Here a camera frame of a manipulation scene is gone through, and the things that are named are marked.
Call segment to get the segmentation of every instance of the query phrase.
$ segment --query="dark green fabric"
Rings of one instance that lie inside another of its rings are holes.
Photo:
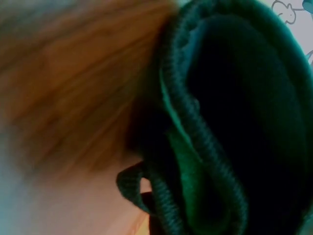
[[[290,31],[257,1],[199,0],[181,10],[167,39],[167,114],[145,128],[141,169],[164,232],[307,232],[313,76]],[[118,177],[122,194],[151,211],[139,197],[140,174],[128,175]]]

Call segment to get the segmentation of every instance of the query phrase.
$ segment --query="cartoon drawing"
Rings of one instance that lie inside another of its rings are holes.
[[[313,0],[260,0],[288,26],[313,69]]]
[[[296,20],[296,11],[305,11],[305,9],[294,9],[291,3],[285,5],[282,1],[276,0],[272,4],[272,10],[287,24],[294,24]]]

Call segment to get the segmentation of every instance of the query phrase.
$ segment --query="ribbed fabric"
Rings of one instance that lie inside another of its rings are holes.
[[[119,175],[122,195],[167,235],[307,232],[312,81],[291,33],[261,3],[187,4],[164,45],[166,114],[145,128],[144,162]],[[151,182],[152,207],[140,177]]]

